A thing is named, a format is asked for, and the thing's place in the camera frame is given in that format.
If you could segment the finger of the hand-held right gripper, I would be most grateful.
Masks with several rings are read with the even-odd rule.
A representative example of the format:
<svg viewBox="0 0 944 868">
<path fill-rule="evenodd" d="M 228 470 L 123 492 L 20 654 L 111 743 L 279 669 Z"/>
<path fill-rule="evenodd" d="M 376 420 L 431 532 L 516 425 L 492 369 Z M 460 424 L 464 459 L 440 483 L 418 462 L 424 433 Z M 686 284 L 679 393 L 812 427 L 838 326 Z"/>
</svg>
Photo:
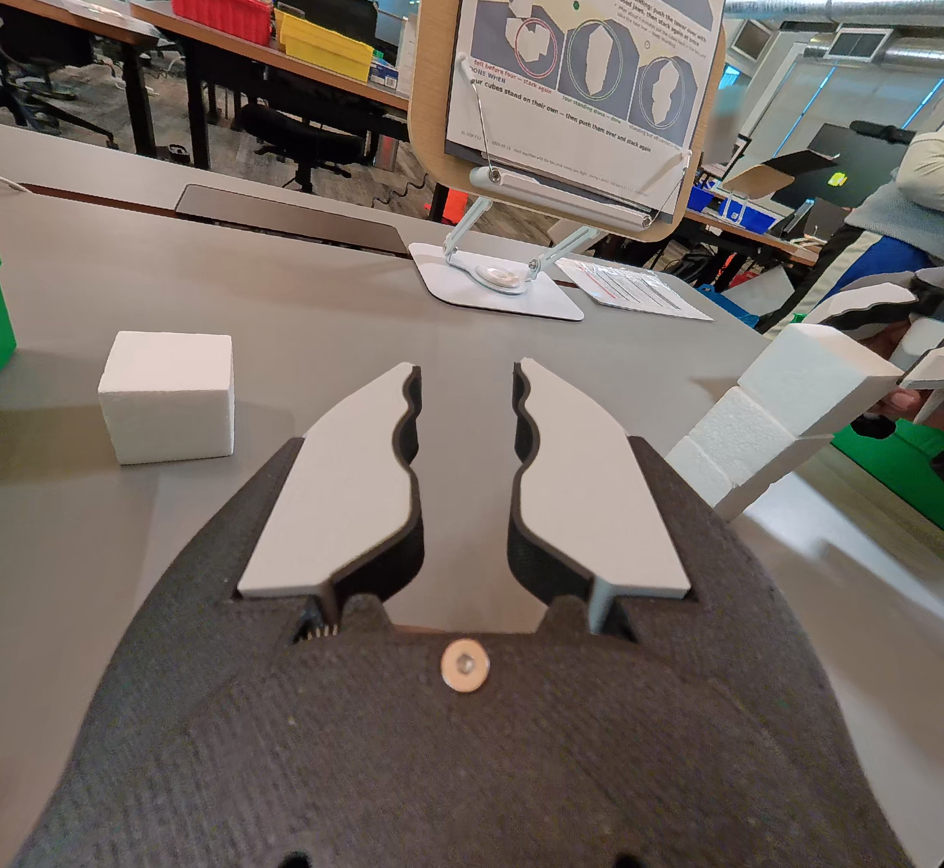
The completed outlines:
<svg viewBox="0 0 944 868">
<path fill-rule="evenodd" d="M 908 321 L 917 305 L 918 297 L 898 284 L 846 288 L 818 304 L 802 323 L 829 327 L 851 339 L 871 339 L 892 324 Z"/>
<path fill-rule="evenodd" d="M 899 387 L 933 391 L 943 388 L 943 348 L 928 351 L 901 379 Z"/>
</svg>

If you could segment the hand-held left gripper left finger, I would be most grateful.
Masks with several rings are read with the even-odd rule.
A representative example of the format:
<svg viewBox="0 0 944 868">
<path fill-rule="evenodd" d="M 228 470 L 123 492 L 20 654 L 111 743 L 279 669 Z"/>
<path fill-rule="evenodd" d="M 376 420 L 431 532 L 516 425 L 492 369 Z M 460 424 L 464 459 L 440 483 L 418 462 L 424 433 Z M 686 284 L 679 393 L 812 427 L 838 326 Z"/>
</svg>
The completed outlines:
<svg viewBox="0 0 944 868">
<path fill-rule="evenodd" d="M 352 596 L 386 601 L 416 577 L 421 408 L 421 369 L 400 363 L 309 429 L 238 583 L 242 598 L 313 596 L 336 624 Z"/>
</svg>

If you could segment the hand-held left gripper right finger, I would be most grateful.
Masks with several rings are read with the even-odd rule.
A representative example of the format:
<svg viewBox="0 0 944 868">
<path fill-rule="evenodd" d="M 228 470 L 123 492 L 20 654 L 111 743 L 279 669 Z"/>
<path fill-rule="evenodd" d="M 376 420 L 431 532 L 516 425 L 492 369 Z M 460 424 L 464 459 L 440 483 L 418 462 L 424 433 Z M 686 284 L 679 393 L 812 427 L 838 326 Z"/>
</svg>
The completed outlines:
<svg viewBox="0 0 944 868">
<path fill-rule="evenodd" d="M 693 602 L 693 582 L 624 427 L 537 360 L 513 367 L 514 452 L 507 560 L 547 611 L 584 608 L 613 628 L 619 601 Z"/>
</svg>

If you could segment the white foam cube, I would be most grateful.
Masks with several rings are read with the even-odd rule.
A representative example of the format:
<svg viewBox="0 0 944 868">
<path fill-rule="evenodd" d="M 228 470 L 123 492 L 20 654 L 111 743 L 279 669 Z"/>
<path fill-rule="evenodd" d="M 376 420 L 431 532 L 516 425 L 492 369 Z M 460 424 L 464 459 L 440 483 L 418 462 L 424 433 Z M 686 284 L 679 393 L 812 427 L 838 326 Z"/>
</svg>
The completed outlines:
<svg viewBox="0 0 944 868">
<path fill-rule="evenodd" d="M 98 397 L 121 465 L 234 451 L 233 347 L 226 334 L 119 331 Z"/>
<path fill-rule="evenodd" d="M 793 323 L 738 386 L 794 437 L 826 437 L 871 410 L 903 371 L 842 331 Z"/>
<path fill-rule="evenodd" d="M 689 436 L 665 455 L 667 464 L 725 521 L 740 516 L 765 491 L 761 484 L 735 482 Z"/>
<path fill-rule="evenodd" d="M 730 388 L 688 437 L 735 485 L 761 472 L 774 481 L 828 445 L 832 436 L 798 437 L 739 386 Z"/>
</svg>

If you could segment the person's right hand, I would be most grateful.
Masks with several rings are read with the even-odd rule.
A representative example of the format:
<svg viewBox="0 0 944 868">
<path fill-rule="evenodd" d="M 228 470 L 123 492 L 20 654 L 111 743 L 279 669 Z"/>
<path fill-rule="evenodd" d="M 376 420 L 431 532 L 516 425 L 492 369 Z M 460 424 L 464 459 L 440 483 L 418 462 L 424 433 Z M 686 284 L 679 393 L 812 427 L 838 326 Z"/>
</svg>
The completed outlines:
<svg viewBox="0 0 944 868">
<path fill-rule="evenodd" d="M 930 390 L 895 388 L 876 402 L 869 411 L 891 420 L 913 421 L 930 397 Z"/>
</svg>

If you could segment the black monitor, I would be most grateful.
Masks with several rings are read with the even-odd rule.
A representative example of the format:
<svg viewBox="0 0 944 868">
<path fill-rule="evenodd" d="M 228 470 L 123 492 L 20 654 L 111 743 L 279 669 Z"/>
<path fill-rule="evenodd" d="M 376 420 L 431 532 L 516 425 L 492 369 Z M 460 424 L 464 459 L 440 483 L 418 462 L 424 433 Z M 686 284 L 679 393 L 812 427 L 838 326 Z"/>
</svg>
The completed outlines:
<svg viewBox="0 0 944 868">
<path fill-rule="evenodd" d="M 809 200 L 854 209 L 891 180 L 914 138 L 914 131 L 867 121 L 853 121 L 850 127 L 823 124 L 808 148 L 832 156 L 834 165 L 797 175 L 771 200 L 792 209 Z"/>
</svg>

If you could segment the blue plastic bin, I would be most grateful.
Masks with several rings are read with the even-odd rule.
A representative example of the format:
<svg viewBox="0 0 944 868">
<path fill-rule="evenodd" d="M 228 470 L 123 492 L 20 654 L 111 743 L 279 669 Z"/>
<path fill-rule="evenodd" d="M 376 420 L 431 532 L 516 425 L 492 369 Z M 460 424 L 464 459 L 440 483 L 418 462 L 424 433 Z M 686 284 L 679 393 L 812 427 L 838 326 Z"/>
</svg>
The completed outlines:
<svg viewBox="0 0 944 868">
<path fill-rule="evenodd" d="M 781 217 L 757 208 L 747 201 L 713 193 L 704 186 L 694 185 L 689 193 L 688 209 L 734 224 L 754 234 L 766 234 Z"/>
</svg>

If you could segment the paper sheet with lines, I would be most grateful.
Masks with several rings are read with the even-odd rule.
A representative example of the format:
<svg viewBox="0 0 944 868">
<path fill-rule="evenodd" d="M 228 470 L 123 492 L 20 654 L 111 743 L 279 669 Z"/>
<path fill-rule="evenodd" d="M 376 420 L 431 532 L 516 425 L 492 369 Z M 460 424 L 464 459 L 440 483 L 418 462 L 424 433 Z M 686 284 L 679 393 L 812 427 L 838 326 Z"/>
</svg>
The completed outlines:
<svg viewBox="0 0 944 868">
<path fill-rule="evenodd" d="M 651 271 L 633 271 L 571 258 L 558 260 L 556 267 L 569 282 L 602 306 L 674 319 L 714 320 Z"/>
</svg>

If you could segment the black office chair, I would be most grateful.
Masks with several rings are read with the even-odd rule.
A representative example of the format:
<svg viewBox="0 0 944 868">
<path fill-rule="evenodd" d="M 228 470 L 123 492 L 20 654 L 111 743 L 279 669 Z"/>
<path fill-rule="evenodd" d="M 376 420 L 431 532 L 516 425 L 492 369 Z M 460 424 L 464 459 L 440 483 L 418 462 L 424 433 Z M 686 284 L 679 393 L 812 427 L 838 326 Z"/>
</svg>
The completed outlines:
<svg viewBox="0 0 944 868">
<path fill-rule="evenodd" d="M 293 181 L 313 193 L 318 170 L 352 177 L 372 158 L 371 136 L 383 114 L 357 95 L 266 68 L 246 86 L 237 118 L 261 145 L 257 154 L 295 162 Z"/>
<path fill-rule="evenodd" d="M 92 63 L 88 33 L 30 12 L 17 13 L 2 7 L 1 103 L 17 126 L 59 135 L 62 124 L 67 124 L 103 137 L 106 146 L 116 150 L 111 131 L 58 106 L 59 101 L 73 101 L 76 95 L 57 88 L 52 73 Z"/>
</svg>

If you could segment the wooden office table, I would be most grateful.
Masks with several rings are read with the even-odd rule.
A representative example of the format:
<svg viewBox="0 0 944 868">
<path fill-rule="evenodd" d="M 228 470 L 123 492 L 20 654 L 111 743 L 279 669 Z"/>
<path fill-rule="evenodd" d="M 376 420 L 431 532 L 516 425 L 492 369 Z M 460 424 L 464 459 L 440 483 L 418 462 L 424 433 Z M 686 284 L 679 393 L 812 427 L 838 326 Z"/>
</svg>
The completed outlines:
<svg viewBox="0 0 944 868">
<path fill-rule="evenodd" d="M 92 40 L 107 38 L 121 51 L 122 80 L 136 153 L 157 157 L 157 145 L 142 62 L 157 48 L 159 33 L 131 15 L 119 0 L 1 0 L 2 17 L 14 39 L 13 52 L 82 67 L 92 62 Z"/>
<path fill-rule="evenodd" d="M 131 12 L 176 42 L 184 55 L 191 155 L 199 169 L 210 169 L 205 84 L 331 129 L 410 141 L 406 96 L 177 16 L 169 1 L 132 3 Z"/>
</svg>

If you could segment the yellow plastic bin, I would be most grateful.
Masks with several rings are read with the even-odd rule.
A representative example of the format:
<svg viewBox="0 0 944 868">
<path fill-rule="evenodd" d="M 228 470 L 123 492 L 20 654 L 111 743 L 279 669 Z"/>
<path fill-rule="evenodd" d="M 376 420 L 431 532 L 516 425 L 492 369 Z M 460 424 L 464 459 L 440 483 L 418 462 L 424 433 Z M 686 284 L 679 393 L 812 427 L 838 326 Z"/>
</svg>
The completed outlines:
<svg viewBox="0 0 944 868">
<path fill-rule="evenodd" d="M 371 45 L 279 9 L 275 20 L 277 42 L 288 56 L 361 83 L 369 80 Z"/>
</svg>

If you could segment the wooden document stand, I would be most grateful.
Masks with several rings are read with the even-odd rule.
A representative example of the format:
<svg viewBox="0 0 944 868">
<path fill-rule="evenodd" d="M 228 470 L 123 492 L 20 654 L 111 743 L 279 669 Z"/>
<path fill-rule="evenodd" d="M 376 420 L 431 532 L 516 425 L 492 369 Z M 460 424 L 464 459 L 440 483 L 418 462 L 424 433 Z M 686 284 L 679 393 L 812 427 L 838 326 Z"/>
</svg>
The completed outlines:
<svg viewBox="0 0 944 868">
<path fill-rule="evenodd" d="M 420 0 L 408 129 L 412 147 L 438 184 L 477 200 L 441 245 L 413 242 L 409 254 L 431 295 L 455 306 L 580 321 L 583 312 L 554 284 L 549 270 L 600 237 L 653 243 L 679 225 L 687 208 L 724 58 L 721 27 L 690 162 L 674 211 L 661 216 L 636 205 L 590 199 L 509 168 L 469 162 L 444 149 L 450 82 L 461 69 L 476 84 L 466 55 L 456 55 L 461 0 Z"/>
</svg>

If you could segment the red plastic bin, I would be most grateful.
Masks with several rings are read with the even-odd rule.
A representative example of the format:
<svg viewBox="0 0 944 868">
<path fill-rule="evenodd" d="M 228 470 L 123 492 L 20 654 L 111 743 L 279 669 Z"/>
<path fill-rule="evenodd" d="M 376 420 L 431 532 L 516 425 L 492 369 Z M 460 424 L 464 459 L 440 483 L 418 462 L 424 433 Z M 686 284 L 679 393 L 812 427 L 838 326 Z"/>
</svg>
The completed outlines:
<svg viewBox="0 0 944 868">
<path fill-rule="evenodd" d="M 248 43 L 268 47 L 272 9 L 260 0 L 170 0 L 173 13 Z"/>
</svg>

